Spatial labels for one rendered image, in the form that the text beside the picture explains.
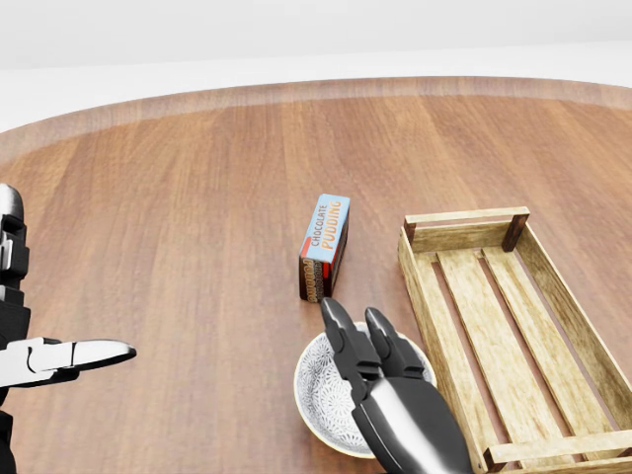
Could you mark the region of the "wooden slat tray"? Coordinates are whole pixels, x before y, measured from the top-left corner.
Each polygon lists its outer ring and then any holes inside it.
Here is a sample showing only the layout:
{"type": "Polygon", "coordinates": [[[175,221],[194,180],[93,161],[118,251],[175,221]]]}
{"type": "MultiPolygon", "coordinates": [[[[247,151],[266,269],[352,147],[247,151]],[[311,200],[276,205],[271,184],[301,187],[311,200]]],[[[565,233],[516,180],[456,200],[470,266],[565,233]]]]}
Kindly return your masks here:
{"type": "Polygon", "coordinates": [[[408,215],[398,259],[475,474],[632,474],[632,384],[524,206],[408,215]]]}

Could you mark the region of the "chocolate pudding box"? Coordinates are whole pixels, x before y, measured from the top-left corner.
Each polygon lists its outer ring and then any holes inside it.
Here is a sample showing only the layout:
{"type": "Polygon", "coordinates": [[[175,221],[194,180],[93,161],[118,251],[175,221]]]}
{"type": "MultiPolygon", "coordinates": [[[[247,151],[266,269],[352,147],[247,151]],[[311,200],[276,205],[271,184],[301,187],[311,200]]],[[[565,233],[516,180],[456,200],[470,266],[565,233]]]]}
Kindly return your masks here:
{"type": "Polygon", "coordinates": [[[321,194],[298,258],[299,295],[319,303],[331,297],[349,236],[351,199],[321,194]]]}

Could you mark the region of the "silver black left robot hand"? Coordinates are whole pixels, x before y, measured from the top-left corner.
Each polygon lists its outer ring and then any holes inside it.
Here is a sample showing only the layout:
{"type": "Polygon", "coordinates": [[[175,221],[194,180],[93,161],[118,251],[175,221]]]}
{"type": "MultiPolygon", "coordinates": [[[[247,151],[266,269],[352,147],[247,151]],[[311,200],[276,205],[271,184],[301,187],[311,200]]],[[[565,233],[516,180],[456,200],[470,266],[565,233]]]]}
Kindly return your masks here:
{"type": "Polygon", "coordinates": [[[11,450],[13,417],[1,410],[10,389],[73,381],[82,371],[132,359],[136,349],[117,340],[61,342],[29,338],[31,310],[21,282],[30,249],[20,193],[0,183],[0,474],[17,474],[11,450]]]}

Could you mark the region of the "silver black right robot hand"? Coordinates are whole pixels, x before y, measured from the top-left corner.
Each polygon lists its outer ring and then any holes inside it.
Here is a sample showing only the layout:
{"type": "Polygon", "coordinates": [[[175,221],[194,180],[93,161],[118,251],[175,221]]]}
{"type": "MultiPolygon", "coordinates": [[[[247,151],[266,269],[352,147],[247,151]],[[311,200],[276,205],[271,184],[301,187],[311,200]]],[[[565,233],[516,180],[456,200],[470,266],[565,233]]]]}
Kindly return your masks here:
{"type": "Polygon", "coordinates": [[[355,424],[386,473],[474,474],[451,409],[388,318],[366,308],[365,334],[331,297],[322,300],[321,313],[334,363],[351,385],[355,424]]]}

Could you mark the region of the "white patterned bowl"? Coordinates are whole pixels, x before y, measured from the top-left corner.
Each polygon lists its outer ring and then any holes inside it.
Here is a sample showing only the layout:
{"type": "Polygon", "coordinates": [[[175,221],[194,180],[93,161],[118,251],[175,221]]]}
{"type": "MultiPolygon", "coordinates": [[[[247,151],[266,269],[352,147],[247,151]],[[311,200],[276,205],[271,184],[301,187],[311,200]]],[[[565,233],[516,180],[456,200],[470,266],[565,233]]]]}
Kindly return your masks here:
{"type": "Polygon", "coordinates": [[[308,429],[329,447],[352,457],[372,459],[352,415],[352,386],[334,362],[324,333],[315,337],[301,354],[293,376],[298,412],[308,429]]]}

